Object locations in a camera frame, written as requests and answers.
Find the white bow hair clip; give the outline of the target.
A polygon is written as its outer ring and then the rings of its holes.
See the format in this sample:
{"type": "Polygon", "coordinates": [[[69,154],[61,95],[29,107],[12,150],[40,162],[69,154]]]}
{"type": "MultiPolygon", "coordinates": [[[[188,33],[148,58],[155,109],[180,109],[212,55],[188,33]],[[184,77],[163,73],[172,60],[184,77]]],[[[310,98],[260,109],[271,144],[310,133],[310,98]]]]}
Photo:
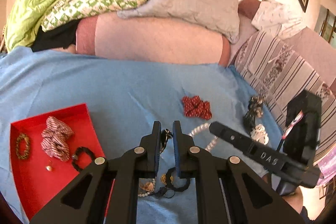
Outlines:
{"type": "Polygon", "coordinates": [[[258,124],[254,127],[251,131],[251,138],[263,145],[267,145],[269,142],[268,134],[262,124],[258,124]]]}

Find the red shallow tray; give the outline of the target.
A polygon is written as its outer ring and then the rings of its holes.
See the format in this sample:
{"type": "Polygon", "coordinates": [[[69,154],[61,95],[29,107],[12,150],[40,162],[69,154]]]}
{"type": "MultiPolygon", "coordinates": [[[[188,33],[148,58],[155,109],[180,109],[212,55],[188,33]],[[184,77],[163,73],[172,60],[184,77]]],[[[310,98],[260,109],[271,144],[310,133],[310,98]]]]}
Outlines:
{"type": "Polygon", "coordinates": [[[19,200],[28,219],[78,175],[70,161],[52,159],[41,148],[41,133],[50,116],[63,121],[74,131],[68,140],[70,153],[74,153],[77,147],[87,147],[95,156],[104,156],[84,103],[13,122],[10,125],[11,169],[19,200]],[[52,161],[51,172],[46,170],[49,161],[52,161]]]}

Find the grey pillow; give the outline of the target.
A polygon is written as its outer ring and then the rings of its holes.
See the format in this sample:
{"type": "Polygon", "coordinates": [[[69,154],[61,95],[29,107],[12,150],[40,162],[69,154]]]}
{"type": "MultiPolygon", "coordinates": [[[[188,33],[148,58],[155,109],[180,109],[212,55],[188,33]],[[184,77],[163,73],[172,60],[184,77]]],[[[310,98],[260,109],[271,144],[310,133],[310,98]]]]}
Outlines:
{"type": "Polygon", "coordinates": [[[122,19],[135,17],[178,18],[220,32],[231,42],[239,38],[239,0],[148,0],[136,9],[121,10],[122,19]]]}

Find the white patterned pillow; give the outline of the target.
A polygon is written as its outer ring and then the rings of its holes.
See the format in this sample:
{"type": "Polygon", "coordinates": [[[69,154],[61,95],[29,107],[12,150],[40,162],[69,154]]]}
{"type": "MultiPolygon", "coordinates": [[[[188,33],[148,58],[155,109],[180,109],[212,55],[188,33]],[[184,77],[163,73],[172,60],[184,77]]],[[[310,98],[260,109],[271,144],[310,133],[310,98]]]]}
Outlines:
{"type": "Polygon", "coordinates": [[[252,25],[274,37],[285,40],[307,27],[303,12],[274,0],[262,0],[252,25]]]}

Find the black lace hair clip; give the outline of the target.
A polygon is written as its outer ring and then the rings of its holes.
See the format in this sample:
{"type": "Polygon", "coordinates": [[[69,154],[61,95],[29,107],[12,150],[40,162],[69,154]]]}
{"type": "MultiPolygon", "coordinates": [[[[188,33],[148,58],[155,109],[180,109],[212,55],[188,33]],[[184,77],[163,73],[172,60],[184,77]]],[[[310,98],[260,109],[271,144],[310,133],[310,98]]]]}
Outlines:
{"type": "Polygon", "coordinates": [[[256,126],[256,118],[263,115],[264,98],[262,96],[252,96],[249,100],[248,111],[243,117],[244,128],[251,132],[256,126]]]}

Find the red polka dot bow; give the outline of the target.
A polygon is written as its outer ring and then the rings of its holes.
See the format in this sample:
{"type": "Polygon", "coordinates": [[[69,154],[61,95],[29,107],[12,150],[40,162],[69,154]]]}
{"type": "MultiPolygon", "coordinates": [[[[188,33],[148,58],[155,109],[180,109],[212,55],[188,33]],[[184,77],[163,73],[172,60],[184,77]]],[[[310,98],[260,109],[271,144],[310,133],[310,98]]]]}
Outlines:
{"type": "Polygon", "coordinates": [[[182,104],[185,117],[201,118],[206,121],[213,117],[209,101],[203,101],[199,96],[184,96],[182,98],[182,104]]]}

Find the black garment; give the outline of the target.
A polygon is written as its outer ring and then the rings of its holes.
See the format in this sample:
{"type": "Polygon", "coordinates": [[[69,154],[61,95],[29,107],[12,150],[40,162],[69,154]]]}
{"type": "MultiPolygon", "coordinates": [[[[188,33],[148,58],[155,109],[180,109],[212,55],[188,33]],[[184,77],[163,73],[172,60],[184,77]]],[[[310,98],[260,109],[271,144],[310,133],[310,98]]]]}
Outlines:
{"type": "Polygon", "coordinates": [[[80,23],[79,20],[73,20],[53,30],[44,32],[42,26],[39,27],[31,49],[33,52],[51,50],[55,48],[67,49],[76,44],[76,30],[80,23]]]}

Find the striped floral pillow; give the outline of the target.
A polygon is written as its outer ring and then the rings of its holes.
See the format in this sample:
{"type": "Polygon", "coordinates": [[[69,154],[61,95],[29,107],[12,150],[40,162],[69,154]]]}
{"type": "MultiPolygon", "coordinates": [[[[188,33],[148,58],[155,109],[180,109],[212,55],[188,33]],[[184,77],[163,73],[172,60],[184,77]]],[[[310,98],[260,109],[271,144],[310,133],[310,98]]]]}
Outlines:
{"type": "Polygon", "coordinates": [[[254,33],[240,48],[236,70],[262,97],[281,129],[287,104],[302,90],[322,99],[320,144],[315,161],[335,147],[335,95],[318,72],[291,46],[264,31],[254,33]]]}

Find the red plaid scrunchie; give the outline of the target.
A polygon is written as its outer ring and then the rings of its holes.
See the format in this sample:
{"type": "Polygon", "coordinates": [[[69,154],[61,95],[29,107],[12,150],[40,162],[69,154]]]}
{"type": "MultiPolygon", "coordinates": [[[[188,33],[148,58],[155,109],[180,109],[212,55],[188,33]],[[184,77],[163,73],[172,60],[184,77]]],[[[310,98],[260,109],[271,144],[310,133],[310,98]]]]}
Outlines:
{"type": "Polygon", "coordinates": [[[46,120],[46,128],[42,131],[42,150],[51,158],[66,162],[70,159],[68,139],[74,131],[63,121],[50,116],[46,120]]]}

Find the pearl drop earring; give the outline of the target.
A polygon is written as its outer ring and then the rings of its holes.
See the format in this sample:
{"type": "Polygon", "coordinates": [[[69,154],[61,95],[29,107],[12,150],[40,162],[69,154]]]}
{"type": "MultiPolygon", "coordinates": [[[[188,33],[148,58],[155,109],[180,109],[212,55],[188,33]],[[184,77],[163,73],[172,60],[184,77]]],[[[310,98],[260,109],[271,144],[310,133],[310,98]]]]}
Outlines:
{"type": "Polygon", "coordinates": [[[51,172],[53,170],[52,168],[52,161],[49,161],[48,165],[46,166],[46,170],[51,172]]]}

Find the light blue blanket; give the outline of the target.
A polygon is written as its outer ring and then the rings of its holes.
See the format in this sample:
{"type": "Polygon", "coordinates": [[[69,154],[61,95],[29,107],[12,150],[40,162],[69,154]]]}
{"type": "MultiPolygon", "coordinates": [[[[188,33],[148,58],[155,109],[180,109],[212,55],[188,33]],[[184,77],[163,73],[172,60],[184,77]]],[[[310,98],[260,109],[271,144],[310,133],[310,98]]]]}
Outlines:
{"type": "Polygon", "coordinates": [[[30,116],[86,104],[104,156],[120,157],[151,133],[153,123],[184,133],[202,124],[183,114],[182,98],[209,101],[212,121],[244,133],[243,116],[255,94],[234,67],[117,61],[19,47],[1,57],[1,193],[27,218],[14,184],[10,125],[30,116]]]}

